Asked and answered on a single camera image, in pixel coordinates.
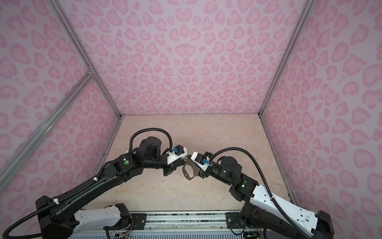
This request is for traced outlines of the corner aluminium post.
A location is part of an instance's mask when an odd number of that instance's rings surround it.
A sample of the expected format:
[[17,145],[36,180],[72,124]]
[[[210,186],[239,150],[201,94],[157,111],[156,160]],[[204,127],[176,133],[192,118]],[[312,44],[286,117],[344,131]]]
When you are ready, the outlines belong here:
[[280,62],[278,64],[278,67],[276,68],[276,72],[271,80],[270,87],[265,95],[264,102],[260,108],[260,111],[258,113],[259,118],[261,119],[264,115],[264,112],[266,110],[267,105],[269,104],[270,98],[274,92],[274,89],[276,87],[277,82],[279,81],[281,74],[284,70],[284,68],[287,65],[287,62],[293,52],[293,49],[295,45],[298,42],[298,39],[303,31],[303,28],[305,27],[309,16],[311,15],[312,9],[314,9],[316,5],[316,1],[314,0],[308,0],[304,2],[303,8],[301,10],[301,13],[297,19],[296,25],[291,32],[290,38],[287,42],[287,45],[283,51],[282,57],[280,59]]
[[48,0],[46,1],[49,6],[51,7],[53,13],[57,17],[59,23],[63,27],[64,31],[66,32],[68,38],[70,39],[73,47],[76,49],[77,53],[79,54],[80,58],[88,68],[89,72],[94,76],[95,83],[97,84],[98,88],[100,89],[101,93],[106,99],[106,102],[111,107],[112,111],[116,115],[118,119],[122,118],[122,114],[117,108],[114,100],[112,99],[110,93],[106,89],[105,84],[101,80],[101,77],[99,76],[97,70],[95,69],[94,64],[92,63],[87,51],[85,50],[84,45],[82,44],[80,38],[78,37],[76,31],[74,30],[72,24],[70,23],[69,17],[63,10],[61,4],[59,1],[56,0]]

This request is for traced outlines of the right corner aluminium post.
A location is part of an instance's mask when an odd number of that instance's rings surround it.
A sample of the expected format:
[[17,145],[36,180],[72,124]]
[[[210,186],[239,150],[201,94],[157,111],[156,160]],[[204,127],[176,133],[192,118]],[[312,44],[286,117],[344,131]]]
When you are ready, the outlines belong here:
[[305,27],[309,16],[311,15],[312,9],[314,9],[316,5],[316,1],[314,0],[308,0],[304,2],[303,8],[301,10],[301,13],[297,19],[296,25],[291,32],[290,38],[287,42],[287,45],[283,51],[282,57],[280,59],[280,62],[278,64],[278,67],[276,68],[276,72],[271,80],[270,87],[265,95],[264,102],[260,108],[260,111],[258,113],[259,118],[261,119],[264,115],[264,112],[266,110],[267,105],[269,104],[270,98],[274,92],[274,89],[276,87],[277,82],[279,81],[281,74],[284,70],[284,68],[287,65],[287,62],[293,52],[293,49],[295,45],[298,42],[298,39],[303,31],[303,28]]

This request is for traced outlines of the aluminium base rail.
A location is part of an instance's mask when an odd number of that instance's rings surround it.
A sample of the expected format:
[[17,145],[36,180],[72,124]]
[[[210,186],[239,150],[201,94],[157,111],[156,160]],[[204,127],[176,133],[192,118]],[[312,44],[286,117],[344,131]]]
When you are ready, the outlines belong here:
[[227,227],[226,214],[239,211],[132,212],[146,214],[143,230],[105,231],[101,226],[76,233],[73,239],[284,239],[285,233],[255,225],[237,236]]

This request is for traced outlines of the diagonal aluminium frame bar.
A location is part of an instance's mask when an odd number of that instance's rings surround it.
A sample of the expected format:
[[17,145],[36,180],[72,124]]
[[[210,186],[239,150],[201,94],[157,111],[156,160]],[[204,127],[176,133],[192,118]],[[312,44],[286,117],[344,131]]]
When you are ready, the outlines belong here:
[[60,119],[66,114],[68,109],[81,95],[94,77],[94,71],[90,70],[81,81],[74,86],[70,93],[53,110],[53,112],[43,121],[31,137],[23,144],[17,153],[1,171],[1,192],[10,184],[15,175],[26,164],[32,153],[42,144],[48,134],[54,129]]

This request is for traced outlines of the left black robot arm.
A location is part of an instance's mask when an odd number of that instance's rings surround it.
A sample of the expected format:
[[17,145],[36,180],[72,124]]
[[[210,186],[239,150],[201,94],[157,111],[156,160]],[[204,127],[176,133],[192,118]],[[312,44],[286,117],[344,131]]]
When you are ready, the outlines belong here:
[[53,198],[42,196],[36,200],[41,237],[69,238],[80,225],[76,212],[106,191],[142,174],[144,169],[162,169],[168,176],[184,164],[188,154],[185,147],[177,145],[161,152],[161,145],[160,139],[150,136],[138,148],[106,162],[93,178]]

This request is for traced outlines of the left corner aluminium post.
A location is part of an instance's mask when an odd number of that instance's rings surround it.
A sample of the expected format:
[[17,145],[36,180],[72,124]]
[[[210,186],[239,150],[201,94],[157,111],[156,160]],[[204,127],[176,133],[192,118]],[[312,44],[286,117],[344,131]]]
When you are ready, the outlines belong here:
[[101,80],[101,77],[99,76],[97,70],[95,69],[94,64],[92,63],[87,51],[85,50],[84,45],[82,44],[80,38],[78,37],[76,31],[74,30],[72,24],[70,23],[69,17],[63,10],[61,4],[59,1],[56,0],[48,0],[46,1],[49,6],[51,7],[53,13],[57,17],[59,23],[63,27],[64,31],[66,32],[68,38],[70,39],[73,47],[76,49],[77,53],[79,54],[80,58],[88,68],[89,72],[94,76],[95,83],[97,84],[98,88],[100,89],[101,93],[106,99],[106,102],[111,107],[112,111],[116,115],[118,119],[122,118],[122,114],[117,108],[114,100],[112,99],[110,93],[106,89],[105,84]]

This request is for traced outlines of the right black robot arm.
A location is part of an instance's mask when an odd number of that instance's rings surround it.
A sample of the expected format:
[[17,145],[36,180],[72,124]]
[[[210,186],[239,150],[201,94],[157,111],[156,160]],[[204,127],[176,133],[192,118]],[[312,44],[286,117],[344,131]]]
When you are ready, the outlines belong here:
[[213,177],[227,184],[230,194],[244,205],[239,213],[241,224],[260,227],[289,239],[332,239],[334,227],[329,214],[303,209],[283,198],[270,194],[265,186],[242,173],[242,166],[230,156],[217,162],[200,153],[191,161],[200,168],[198,176]]

